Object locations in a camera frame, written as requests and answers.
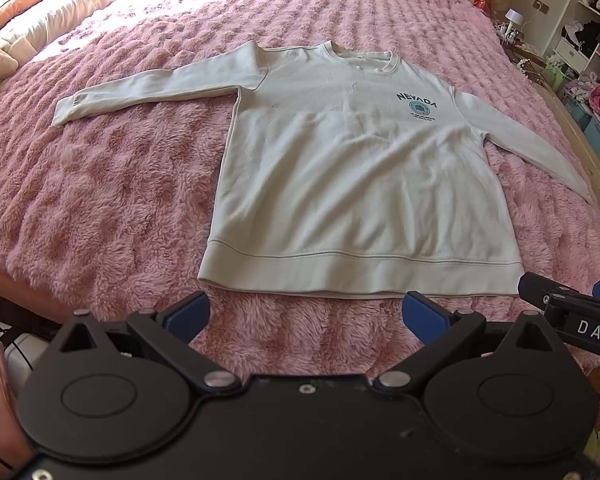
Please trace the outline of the white Nevada sweatshirt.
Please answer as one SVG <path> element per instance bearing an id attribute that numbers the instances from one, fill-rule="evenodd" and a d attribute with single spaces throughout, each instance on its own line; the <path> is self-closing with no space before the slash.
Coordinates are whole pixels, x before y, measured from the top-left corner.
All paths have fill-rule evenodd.
<path id="1" fill-rule="evenodd" d="M 60 100 L 53 122 L 233 93 L 198 276 L 298 296 L 513 295 L 524 272 L 493 143 L 588 197 L 554 146 L 391 52 L 236 50 Z"/>

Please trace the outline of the white table lamp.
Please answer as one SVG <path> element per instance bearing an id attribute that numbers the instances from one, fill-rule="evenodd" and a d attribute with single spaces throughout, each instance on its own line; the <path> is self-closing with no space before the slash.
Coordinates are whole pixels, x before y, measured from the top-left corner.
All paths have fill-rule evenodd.
<path id="1" fill-rule="evenodd" d="M 518 32 L 518 28 L 524 24 L 524 16 L 513 8 L 509 8 L 504 16 L 504 22 L 500 29 L 500 37 L 506 42 L 512 42 Z"/>

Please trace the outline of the beige bed frame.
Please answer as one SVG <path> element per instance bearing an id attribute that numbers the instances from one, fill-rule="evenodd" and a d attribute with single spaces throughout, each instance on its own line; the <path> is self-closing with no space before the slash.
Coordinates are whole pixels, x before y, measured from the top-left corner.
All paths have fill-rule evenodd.
<path id="1" fill-rule="evenodd" d="M 586 140 L 585 134 L 542 76 L 538 64 L 539 58 L 517 47 L 504 47 L 504 52 L 509 61 L 519 65 L 519 69 L 532 81 L 535 90 L 542 96 L 542 99 L 554 114 L 562 133 L 569 141 L 574 154 L 580 160 L 580 164 L 590 179 L 591 188 L 600 211 L 600 160 L 591 144 Z"/>

